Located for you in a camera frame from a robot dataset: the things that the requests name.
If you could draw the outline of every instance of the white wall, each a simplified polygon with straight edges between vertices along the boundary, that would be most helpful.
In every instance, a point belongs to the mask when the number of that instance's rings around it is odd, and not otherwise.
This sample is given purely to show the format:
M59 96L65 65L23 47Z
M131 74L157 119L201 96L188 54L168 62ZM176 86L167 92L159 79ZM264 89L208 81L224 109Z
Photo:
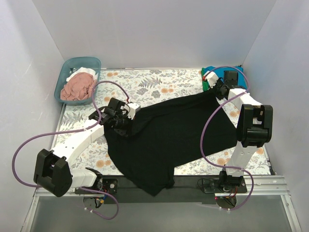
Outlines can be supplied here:
M252 95L274 108L267 150L291 190L302 230L309 231L309 2L277 0L244 69Z
M19 184L12 156L27 138L55 131L60 105L53 91L63 58L31 0L0 0L0 231L21 230L33 188ZM36 155L51 137L30 143L17 158L20 177L33 183Z
M64 59L107 68L239 65L275 0L33 0Z

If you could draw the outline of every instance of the pink towel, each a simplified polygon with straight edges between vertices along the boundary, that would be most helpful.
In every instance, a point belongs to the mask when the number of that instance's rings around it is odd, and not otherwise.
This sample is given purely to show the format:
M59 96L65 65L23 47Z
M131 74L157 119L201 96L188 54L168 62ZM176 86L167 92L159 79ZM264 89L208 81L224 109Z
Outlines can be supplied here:
M79 101L91 98L92 88L96 84L93 75L80 72L70 79L60 93L64 101Z

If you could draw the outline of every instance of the black t-shirt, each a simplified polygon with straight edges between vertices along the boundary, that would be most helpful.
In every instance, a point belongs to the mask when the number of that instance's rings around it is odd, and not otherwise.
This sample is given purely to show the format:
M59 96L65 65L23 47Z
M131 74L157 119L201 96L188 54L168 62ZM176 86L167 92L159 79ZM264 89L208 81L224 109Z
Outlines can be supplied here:
M108 153L126 178L155 196L173 186L175 167L202 157L202 130L218 106L215 95L206 91L142 108L129 137L105 131ZM208 156L236 143L236 129L220 109L206 129L204 153Z

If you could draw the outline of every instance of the floral pattern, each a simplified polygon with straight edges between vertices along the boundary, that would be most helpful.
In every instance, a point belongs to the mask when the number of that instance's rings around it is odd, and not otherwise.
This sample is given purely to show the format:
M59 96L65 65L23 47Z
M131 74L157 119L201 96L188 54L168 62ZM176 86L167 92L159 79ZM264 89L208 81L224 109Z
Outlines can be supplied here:
M142 107L163 102L168 99L197 94L202 92L202 80L199 70L117 70L101 71L101 80L110 80L120 84L130 95L133 102ZM115 97L125 100L123 92L115 85L101 84L98 86L96 103L107 105ZM224 111L236 126L239 117L238 109L228 103ZM82 128L87 117L94 112L93 104L82 106L66 106L61 121L61 131ZM64 142L70 134L58 135L56 144ZM104 175L121 174L108 155L107 142L102 136L95 140L75 161L73 168L90 167ZM234 148L230 148L208 156L211 162L226 164ZM175 168L175 175L217 175L220 168L209 165L203 158ZM251 158L247 170L252 174L270 174L264 150L260 148Z

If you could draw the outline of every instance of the blue bin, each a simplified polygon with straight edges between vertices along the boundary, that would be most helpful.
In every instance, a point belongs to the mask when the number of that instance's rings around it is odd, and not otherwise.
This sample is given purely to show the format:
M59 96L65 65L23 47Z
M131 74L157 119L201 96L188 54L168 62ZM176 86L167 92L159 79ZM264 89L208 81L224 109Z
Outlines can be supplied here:
M69 59L63 64L59 74L54 93L57 101L65 103L67 105L87 105L92 102L91 97L80 101L64 101L60 99L60 92L63 89L64 85L67 83L67 78L81 67L93 69L94 71L96 71L96 74L98 74L97 81L100 80L101 61L99 59L95 57L76 57Z

